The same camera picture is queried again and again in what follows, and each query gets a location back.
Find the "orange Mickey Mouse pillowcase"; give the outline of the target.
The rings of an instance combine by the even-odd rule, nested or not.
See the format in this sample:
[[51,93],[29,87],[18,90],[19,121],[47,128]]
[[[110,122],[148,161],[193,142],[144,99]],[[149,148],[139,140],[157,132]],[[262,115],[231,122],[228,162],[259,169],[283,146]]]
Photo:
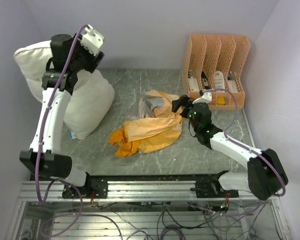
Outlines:
[[117,146],[115,155],[130,157],[137,152],[151,153],[175,143],[182,133],[182,110],[172,111],[179,95],[150,90],[139,100],[138,114],[128,115],[123,127],[115,130],[108,142]]

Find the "white pillow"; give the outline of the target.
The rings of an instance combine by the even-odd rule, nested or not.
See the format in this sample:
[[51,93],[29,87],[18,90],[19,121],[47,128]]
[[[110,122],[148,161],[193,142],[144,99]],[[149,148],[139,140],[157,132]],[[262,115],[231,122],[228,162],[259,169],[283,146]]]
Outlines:
[[[19,66],[31,94],[42,102],[42,76],[52,57],[50,41],[38,42],[15,51],[14,60]],[[83,140],[91,134],[108,112],[115,97],[113,86],[99,70],[90,73],[81,70],[67,106],[64,123],[71,139]]]

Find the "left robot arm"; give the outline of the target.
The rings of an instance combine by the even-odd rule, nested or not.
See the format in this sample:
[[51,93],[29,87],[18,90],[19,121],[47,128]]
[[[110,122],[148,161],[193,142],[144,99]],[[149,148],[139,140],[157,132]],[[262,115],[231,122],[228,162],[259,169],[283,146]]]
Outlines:
[[42,106],[36,133],[29,150],[21,151],[19,159],[34,174],[62,179],[74,187],[75,194],[86,199],[92,193],[87,173],[73,166],[70,156],[61,155],[61,128],[66,109],[81,70],[92,73],[104,54],[104,37],[97,32],[75,36],[57,34],[51,38],[52,56],[42,76]]

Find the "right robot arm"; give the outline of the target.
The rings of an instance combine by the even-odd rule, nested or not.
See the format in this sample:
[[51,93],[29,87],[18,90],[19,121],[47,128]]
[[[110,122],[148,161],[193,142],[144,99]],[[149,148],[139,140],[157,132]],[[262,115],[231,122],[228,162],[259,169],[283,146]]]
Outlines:
[[189,120],[192,137],[211,149],[227,155],[245,168],[245,172],[227,170],[215,174],[210,182],[210,192],[216,198],[229,191],[244,191],[265,201],[279,191],[286,192],[289,180],[278,154],[271,148],[261,150],[228,136],[212,123],[212,112],[205,93],[195,100],[186,95],[172,101],[172,112],[182,108],[181,116]]

